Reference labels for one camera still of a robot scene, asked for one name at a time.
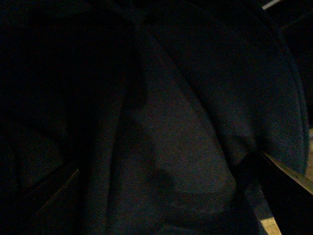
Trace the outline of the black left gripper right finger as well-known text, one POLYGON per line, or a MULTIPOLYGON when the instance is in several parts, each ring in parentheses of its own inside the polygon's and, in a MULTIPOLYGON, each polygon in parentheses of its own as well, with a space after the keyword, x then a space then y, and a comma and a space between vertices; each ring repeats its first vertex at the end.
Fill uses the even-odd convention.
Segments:
POLYGON ((265 152, 255 153, 257 175, 283 235, 313 233, 313 183, 265 152))

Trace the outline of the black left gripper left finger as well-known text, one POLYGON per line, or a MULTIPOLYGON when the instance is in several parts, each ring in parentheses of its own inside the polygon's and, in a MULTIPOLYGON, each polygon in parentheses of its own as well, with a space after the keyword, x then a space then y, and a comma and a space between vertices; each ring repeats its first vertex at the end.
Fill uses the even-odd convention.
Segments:
POLYGON ((25 235, 72 235, 75 231, 79 169, 63 168, 36 188, 25 235))

